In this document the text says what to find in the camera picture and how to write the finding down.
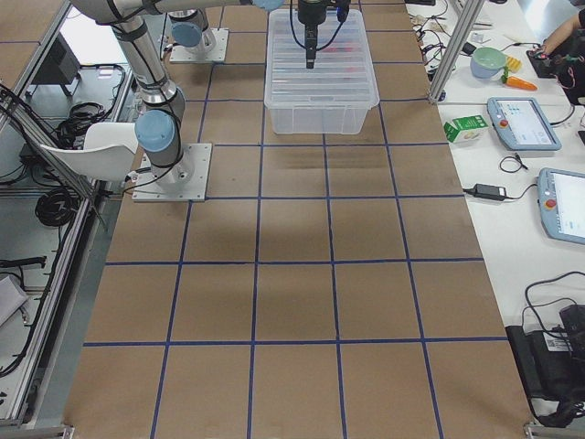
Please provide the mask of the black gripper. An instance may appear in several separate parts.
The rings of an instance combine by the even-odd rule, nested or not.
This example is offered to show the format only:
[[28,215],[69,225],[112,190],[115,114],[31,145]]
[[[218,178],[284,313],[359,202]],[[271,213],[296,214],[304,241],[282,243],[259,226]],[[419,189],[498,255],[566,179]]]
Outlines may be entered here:
[[304,27],[305,67],[314,68],[317,52],[317,27],[326,20],[328,2],[323,0],[299,0],[298,20]]

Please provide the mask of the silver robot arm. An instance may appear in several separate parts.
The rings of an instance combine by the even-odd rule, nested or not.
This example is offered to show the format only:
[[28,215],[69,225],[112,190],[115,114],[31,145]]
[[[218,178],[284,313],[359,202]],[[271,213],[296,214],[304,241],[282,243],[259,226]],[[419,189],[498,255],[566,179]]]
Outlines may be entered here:
[[169,14],[176,44],[192,52],[207,53],[216,46],[205,9],[187,9]]
[[179,26],[194,26],[187,35],[175,33],[182,46],[197,46],[205,34],[206,10],[226,5],[253,5],[271,12],[282,1],[74,1],[83,15],[110,27],[137,79],[146,113],[135,123],[139,145],[146,152],[154,180],[167,182],[185,163],[180,135],[185,110],[183,92],[169,78],[143,16],[179,13]]

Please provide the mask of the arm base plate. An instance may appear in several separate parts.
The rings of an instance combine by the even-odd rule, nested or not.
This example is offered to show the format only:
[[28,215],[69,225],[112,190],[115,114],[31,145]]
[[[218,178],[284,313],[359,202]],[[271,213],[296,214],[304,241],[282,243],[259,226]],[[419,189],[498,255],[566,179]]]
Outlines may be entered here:
[[202,202],[207,194],[207,182],[212,144],[182,144],[182,159],[162,178],[165,171],[152,167],[143,153],[141,168],[148,170],[132,179],[132,199],[136,202]]
[[174,43],[170,55],[171,63],[209,64],[223,63],[227,54],[229,30],[209,28],[202,34],[188,31]]

